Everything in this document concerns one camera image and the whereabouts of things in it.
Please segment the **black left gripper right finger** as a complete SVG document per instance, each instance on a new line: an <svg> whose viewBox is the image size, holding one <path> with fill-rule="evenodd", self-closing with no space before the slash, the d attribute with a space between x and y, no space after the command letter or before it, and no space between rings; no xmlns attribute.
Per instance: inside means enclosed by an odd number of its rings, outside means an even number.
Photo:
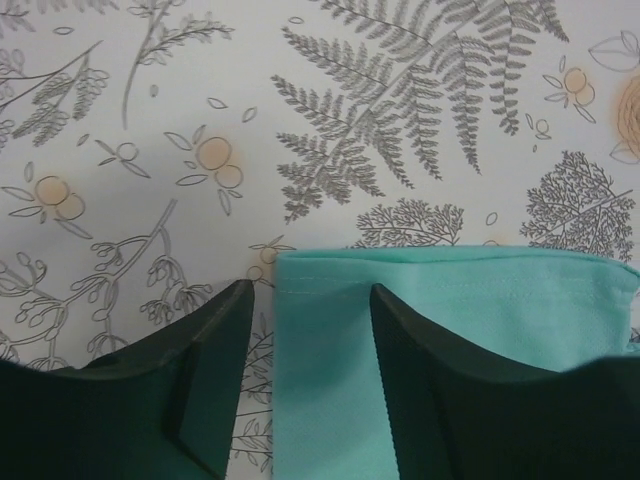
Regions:
<svg viewBox="0 0 640 480"><path fill-rule="evenodd" d="M639 360L565 372L486 350L382 285L371 323L403 479L635 479Z"/></svg>

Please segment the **teal t shirt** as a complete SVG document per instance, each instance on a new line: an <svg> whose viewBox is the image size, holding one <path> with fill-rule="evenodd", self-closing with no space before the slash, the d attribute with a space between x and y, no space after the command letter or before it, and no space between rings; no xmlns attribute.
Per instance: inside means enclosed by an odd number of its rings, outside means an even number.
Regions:
<svg viewBox="0 0 640 480"><path fill-rule="evenodd" d="M529 247L431 246L280 254L273 370L277 479L395 479L371 328L382 284L423 316L552 371L631 351L632 267Z"/></svg>

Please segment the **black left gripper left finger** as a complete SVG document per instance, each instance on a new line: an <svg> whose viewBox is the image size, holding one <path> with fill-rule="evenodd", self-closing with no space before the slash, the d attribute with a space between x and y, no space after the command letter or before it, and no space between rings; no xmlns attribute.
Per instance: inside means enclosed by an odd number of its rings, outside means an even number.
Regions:
<svg viewBox="0 0 640 480"><path fill-rule="evenodd" d="M221 479L253 320L239 280L85 367L1 364L5 479Z"/></svg>

